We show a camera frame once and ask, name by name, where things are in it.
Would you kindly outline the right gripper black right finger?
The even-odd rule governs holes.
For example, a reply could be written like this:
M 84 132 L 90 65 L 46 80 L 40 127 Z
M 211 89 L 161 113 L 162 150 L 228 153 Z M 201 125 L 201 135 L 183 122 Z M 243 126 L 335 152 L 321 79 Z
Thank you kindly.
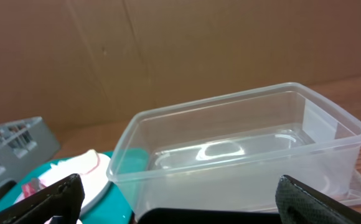
M 361 213 L 289 175 L 281 176 L 275 199 L 283 223 L 361 224 Z

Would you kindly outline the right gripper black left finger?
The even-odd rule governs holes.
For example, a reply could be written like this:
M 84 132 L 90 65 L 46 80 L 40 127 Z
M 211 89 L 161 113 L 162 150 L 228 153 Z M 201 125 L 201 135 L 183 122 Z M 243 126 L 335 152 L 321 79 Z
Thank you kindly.
M 0 224 L 76 224 L 84 198 L 81 177 L 71 174 L 0 211 Z

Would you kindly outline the red snack wrapper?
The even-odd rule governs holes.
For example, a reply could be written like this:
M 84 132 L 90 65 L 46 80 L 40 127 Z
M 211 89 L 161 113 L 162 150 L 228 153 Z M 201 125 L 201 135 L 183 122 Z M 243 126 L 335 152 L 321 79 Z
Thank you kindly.
M 33 178 L 21 186 L 24 198 L 30 197 L 45 188 L 45 184 L 38 178 Z

